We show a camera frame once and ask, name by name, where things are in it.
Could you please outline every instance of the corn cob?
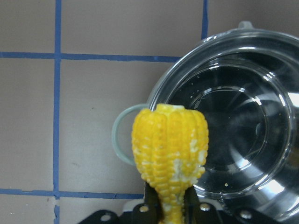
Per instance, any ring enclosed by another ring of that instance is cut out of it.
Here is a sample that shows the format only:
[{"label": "corn cob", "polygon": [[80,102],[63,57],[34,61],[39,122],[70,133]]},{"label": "corn cob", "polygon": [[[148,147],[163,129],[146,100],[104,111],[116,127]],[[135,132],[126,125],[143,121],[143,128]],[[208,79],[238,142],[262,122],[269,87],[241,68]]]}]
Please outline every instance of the corn cob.
[{"label": "corn cob", "polygon": [[207,148],[207,123],[199,111],[158,104],[136,116],[133,155],[141,178],[158,193],[160,224],[184,223],[184,194],[205,172]]}]

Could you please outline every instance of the tile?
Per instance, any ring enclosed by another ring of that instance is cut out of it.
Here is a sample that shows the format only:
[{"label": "tile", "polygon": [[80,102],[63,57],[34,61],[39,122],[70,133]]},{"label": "tile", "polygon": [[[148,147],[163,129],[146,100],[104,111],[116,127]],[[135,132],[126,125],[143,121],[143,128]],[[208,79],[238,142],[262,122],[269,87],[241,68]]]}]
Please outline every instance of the tile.
[{"label": "tile", "polygon": [[0,51],[53,52],[55,1],[0,1]]},{"label": "tile", "polygon": [[128,200],[60,198],[60,224],[77,224],[98,210],[110,210],[118,216]]},{"label": "tile", "polygon": [[1,223],[54,223],[54,197],[0,195],[0,201]]},{"label": "tile", "polygon": [[143,193],[136,168],[115,155],[111,129],[121,111],[146,102],[157,80],[171,65],[62,61],[60,190]]},{"label": "tile", "polygon": [[209,1],[209,35],[237,28],[241,21],[251,21],[255,28],[299,36],[299,1],[229,0]]},{"label": "tile", "polygon": [[183,56],[201,37],[203,0],[64,0],[62,52]]},{"label": "tile", "polygon": [[52,60],[0,59],[0,188],[52,190]]}]

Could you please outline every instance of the blue tape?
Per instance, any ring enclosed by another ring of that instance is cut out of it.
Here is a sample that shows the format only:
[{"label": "blue tape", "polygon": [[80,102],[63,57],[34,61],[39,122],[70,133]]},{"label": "blue tape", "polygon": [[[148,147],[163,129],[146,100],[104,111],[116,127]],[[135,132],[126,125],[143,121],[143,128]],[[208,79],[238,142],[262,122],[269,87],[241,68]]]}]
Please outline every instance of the blue tape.
[{"label": "blue tape", "polygon": [[201,26],[201,39],[207,38],[209,26],[209,18],[208,18],[208,0],[204,0],[203,11],[202,11],[202,26]]},{"label": "blue tape", "polygon": [[60,106],[60,65],[61,65],[61,0],[55,7],[55,62],[54,62],[54,117],[53,117],[53,189],[59,199],[59,106]]},{"label": "blue tape", "polygon": [[91,192],[73,192],[73,191],[46,191],[33,190],[23,191],[21,189],[0,189],[0,195],[25,195],[25,196],[54,196],[60,197],[76,197],[76,198],[102,198],[102,199],[140,199],[142,194],[114,194],[114,193],[91,193]]},{"label": "blue tape", "polygon": [[93,54],[61,54],[62,59],[66,60],[108,60],[120,62],[168,62],[174,63],[180,59],[175,56],[135,56],[135,55],[93,55]]},{"label": "blue tape", "polygon": [[0,58],[53,59],[54,53],[0,52]]},{"label": "blue tape", "polygon": [[53,189],[59,191],[59,110],[60,110],[60,59],[54,65],[54,116],[53,116]]},{"label": "blue tape", "polygon": [[34,52],[0,52],[0,58],[32,58],[56,60],[108,60],[119,62],[166,62],[175,63],[178,56],[136,56],[136,55],[96,55],[96,54],[67,54],[67,53],[34,53]]}]

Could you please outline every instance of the screw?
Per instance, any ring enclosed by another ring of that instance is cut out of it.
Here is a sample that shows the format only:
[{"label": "screw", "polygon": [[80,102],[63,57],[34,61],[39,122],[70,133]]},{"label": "screw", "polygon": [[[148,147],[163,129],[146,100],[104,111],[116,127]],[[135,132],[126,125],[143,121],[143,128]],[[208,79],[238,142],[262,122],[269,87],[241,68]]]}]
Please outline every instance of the screw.
[{"label": "screw", "polygon": [[242,211],[240,211],[240,217],[242,217],[244,219],[251,219],[252,218],[252,214],[251,214],[250,211],[242,210]]},{"label": "screw", "polygon": [[147,211],[149,211],[149,208],[148,208],[147,205],[144,205],[144,206],[141,206],[141,207],[139,208],[139,211],[140,211],[140,212],[147,212]]},{"label": "screw", "polygon": [[209,211],[211,209],[211,207],[208,203],[201,203],[199,208],[202,211]]},{"label": "screw", "polygon": [[108,214],[108,213],[106,213],[105,215],[103,215],[103,216],[101,217],[101,221],[102,221],[102,222],[109,221],[110,219],[111,219],[111,216],[110,216],[110,214]]}]

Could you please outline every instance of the bowl handle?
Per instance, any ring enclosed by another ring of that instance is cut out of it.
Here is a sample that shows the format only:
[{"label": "bowl handle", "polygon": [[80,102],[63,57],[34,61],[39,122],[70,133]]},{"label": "bowl handle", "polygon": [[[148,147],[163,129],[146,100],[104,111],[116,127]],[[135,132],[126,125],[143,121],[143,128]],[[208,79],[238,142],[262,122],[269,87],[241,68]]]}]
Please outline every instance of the bowl handle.
[{"label": "bowl handle", "polygon": [[238,29],[254,29],[254,27],[250,21],[241,21]]},{"label": "bowl handle", "polygon": [[141,109],[144,109],[144,108],[148,108],[149,105],[148,104],[137,104],[137,105],[134,105],[132,107],[129,107],[127,108],[126,110],[124,110],[123,112],[121,112],[118,117],[115,119],[115,122],[113,123],[113,126],[112,126],[112,134],[111,134],[111,137],[112,137],[112,146],[113,146],[113,149],[116,153],[116,155],[124,162],[126,162],[127,164],[130,164],[132,166],[135,166],[135,162],[134,162],[134,159],[132,157],[129,157],[127,156],[119,142],[118,142],[118,134],[119,134],[119,125],[120,123],[122,122],[122,120],[131,112],[134,112],[134,111],[138,111],[138,110],[141,110]]}]

